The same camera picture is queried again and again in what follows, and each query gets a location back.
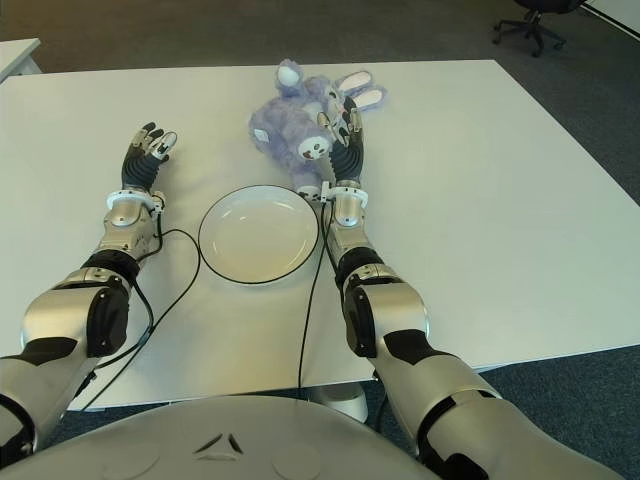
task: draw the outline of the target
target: black joint cover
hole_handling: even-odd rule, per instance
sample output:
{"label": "black joint cover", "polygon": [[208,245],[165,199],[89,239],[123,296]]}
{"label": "black joint cover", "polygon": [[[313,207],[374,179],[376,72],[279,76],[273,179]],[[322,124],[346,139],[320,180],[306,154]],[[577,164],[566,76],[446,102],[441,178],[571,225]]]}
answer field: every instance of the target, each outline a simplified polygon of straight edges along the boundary
{"label": "black joint cover", "polygon": [[425,358],[451,355],[432,348],[427,342],[427,335],[422,330],[398,330],[387,333],[384,336],[384,343],[391,355],[411,365],[415,365]]}
{"label": "black joint cover", "polygon": [[359,357],[375,358],[376,331],[371,304],[362,287],[345,293],[342,315],[347,324],[347,343]]}
{"label": "black joint cover", "polygon": [[102,250],[96,252],[84,262],[82,268],[97,267],[111,270],[122,276],[129,284],[138,276],[140,265],[130,255],[120,250]]}
{"label": "black joint cover", "polygon": [[129,297],[122,289],[98,290],[87,315],[87,356],[115,353],[127,339],[128,318]]}
{"label": "black joint cover", "polygon": [[342,290],[342,286],[351,272],[363,265],[369,265],[370,263],[384,262],[375,250],[367,247],[357,247],[345,253],[340,259],[336,270],[336,285],[338,288]]}
{"label": "black joint cover", "polygon": [[9,410],[22,423],[20,431],[7,443],[0,445],[0,469],[2,469],[33,453],[36,429],[29,414],[17,402],[0,394],[0,405]]}
{"label": "black joint cover", "polygon": [[70,355],[77,343],[66,337],[36,338],[25,345],[20,355],[4,358],[15,358],[38,366]]}

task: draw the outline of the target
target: stuffed bunny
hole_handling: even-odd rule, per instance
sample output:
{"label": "stuffed bunny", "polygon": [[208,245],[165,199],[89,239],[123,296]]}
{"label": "stuffed bunny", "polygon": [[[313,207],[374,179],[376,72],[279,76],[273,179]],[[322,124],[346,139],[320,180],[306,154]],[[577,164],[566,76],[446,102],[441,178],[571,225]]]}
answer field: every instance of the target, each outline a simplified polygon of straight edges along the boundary
{"label": "stuffed bunny", "polygon": [[297,63],[288,59],[280,63],[276,70],[280,96],[251,116],[249,135],[258,150],[289,170],[297,193],[318,200],[322,177],[317,161],[330,154],[335,141],[332,131],[318,125],[318,114],[325,113],[332,129],[339,131],[346,95],[362,111],[379,105],[386,91],[372,87],[373,77],[367,71],[334,84],[324,75],[303,78]]}

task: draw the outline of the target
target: white desk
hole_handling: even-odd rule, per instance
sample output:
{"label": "white desk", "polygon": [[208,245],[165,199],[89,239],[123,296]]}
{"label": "white desk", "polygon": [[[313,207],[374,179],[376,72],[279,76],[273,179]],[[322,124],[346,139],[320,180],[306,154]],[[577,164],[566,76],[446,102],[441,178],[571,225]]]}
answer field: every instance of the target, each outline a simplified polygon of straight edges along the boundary
{"label": "white desk", "polygon": [[[364,115],[368,232],[423,295],[433,345],[487,367],[640,343],[640,209],[540,105],[493,61],[305,71],[337,78],[363,67],[390,92]],[[195,233],[209,205],[235,188],[288,184],[247,136],[251,111],[275,95],[273,75],[274,67],[107,71],[0,86],[0,352],[19,350],[29,301],[95,247],[104,198],[119,187],[127,142],[145,122],[179,134],[157,183],[167,228]],[[204,270],[96,406],[295,385],[316,259],[254,287]],[[156,312],[194,264],[188,241],[167,238],[140,279]],[[370,378],[347,347],[324,267],[305,383]],[[130,341],[145,322],[135,300]],[[101,373],[75,406],[110,377]]]}
{"label": "white desk", "polygon": [[31,58],[31,53],[40,45],[37,38],[0,42],[0,83],[10,75],[42,73]]}

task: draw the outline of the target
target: black cable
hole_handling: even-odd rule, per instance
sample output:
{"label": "black cable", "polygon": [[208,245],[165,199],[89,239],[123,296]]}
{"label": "black cable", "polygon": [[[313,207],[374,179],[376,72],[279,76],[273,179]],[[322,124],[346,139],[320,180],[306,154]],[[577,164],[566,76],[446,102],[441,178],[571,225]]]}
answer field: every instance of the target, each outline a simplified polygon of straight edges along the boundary
{"label": "black cable", "polygon": [[320,259],[318,260],[318,267],[316,268],[315,276],[313,277],[313,283],[311,284],[311,292],[309,292],[309,303],[307,304],[307,316],[304,321],[304,332],[302,333],[302,345],[300,346],[300,359],[298,361],[298,398],[302,399],[302,361],[304,359],[304,346],[307,343],[307,330],[309,329],[309,317],[311,316],[311,305],[313,304],[313,292],[316,289],[316,283],[318,282],[318,276],[320,275],[320,267],[322,266],[322,259],[324,257],[324,251],[327,249],[327,235],[329,230],[325,232],[324,229],[324,209],[326,203],[322,204],[320,211],[320,228],[322,230],[322,250],[320,251]]}
{"label": "black cable", "polygon": [[384,415],[384,409],[388,405],[388,403],[389,403],[389,397],[385,393],[384,398],[382,399],[382,402],[378,407],[378,412],[376,413],[376,421],[373,426],[374,430],[378,433],[380,433],[380,431],[382,430],[382,417]]}
{"label": "black cable", "polygon": [[[329,223],[325,226],[324,224],[324,218],[321,219],[320,222],[320,228],[322,230],[322,238],[327,238],[329,236],[329,226],[331,225],[331,220],[333,219],[333,212],[335,210],[335,204],[333,202],[331,202],[331,215],[329,215]],[[331,255],[331,250],[327,249],[327,255],[329,256],[329,261],[331,262],[331,266],[333,267],[333,272],[337,272],[338,271],[338,265],[336,264],[336,261],[333,258],[333,255]]]}
{"label": "black cable", "polygon": [[[153,323],[153,325],[151,326],[151,328],[149,330],[149,333],[148,333],[148,335],[146,335],[146,338],[144,339],[144,341],[141,342],[141,340],[138,340],[138,343],[136,345],[134,345],[129,350],[127,350],[125,353],[123,353],[122,355],[119,355],[117,357],[117,360],[120,360],[125,355],[128,355],[129,353],[133,352],[133,355],[131,355],[129,360],[127,360],[127,363],[125,363],[122,366],[122,368],[120,368],[120,370],[118,370],[118,372],[113,376],[113,378],[111,380],[109,380],[109,382],[104,387],[102,387],[102,389],[91,400],[89,400],[89,402],[87,402],[87,404],[84,407],[82,407],[82,409],[80,410],[81,412],[84,412],[87,408],[89,408],[93,404],[93,402],[95,402],[111,385],[113,385],[113,383],[118,379],[118,377],[120,377],[120,375],[122,375],[122,373],[131,364],[131,362],[133,362],[134,358],[136,358],[138,353],[140,353],[140,350],[142,350],[142,347],[144,347],[144,345],[147,343],[147,341],[149,340],[151,335],[153,335],[155,330],[158,328],[158,325],[160,325],[160,322],[162,322],[162,320],[164,320],[164,318],[173,309],[173,307],[175,307],[178,304],[178,302],[180,300],[182,300],[182,298],[187,294],[187,292],[191,289],[191,287],[195,283],[196,278],[198,278],[198,274],[200,273],[200,264],[201,264],[201,258],[202,258],[202,254],[200,252],[200,248],[198,247],[198,242],[196,242],[195,238],[193,238],[193,236],[191,234],[189,234],[189,233],[187,233],[184,230],[181,230],[179,228],[172,228],[171,230],[168,230],[168,231],[162,233],[161,237],[164,236],[164,235],[168,235],[169,233],[173,233],[173,232],[180,232],[183,235],[187,236],[189,238],[189,240],[191,240],[191,243],[193,243],[194,247],[196,248],[196,253],[198,254],[198,263],[197,263],[197,266],[196,266],[196,271],[193,274],[193,277],[191,278],[191,281],[189,282],[187,287],[182,291],[182,293],[178,296],[178,298],[176,298],[174,300],[174,302],[167,307],[167,309],[164,311],[164,313],[162,315],[160,315],[160,318],[158,318],[158,321]],[[136,289],[136,291],[140,295],[141,299],[142,298],[146,299],[146,297],[144,297],[144,294],[142,293],[142,290]],[[146,334],[146,331],[145,331],[145,333],[143,333],[143,335],[140,338],[143,339],[145,337],[145,334]],[[115,358],[112,359],[112,360],[109,360],[109,364],[114,363],[117,360]]]}

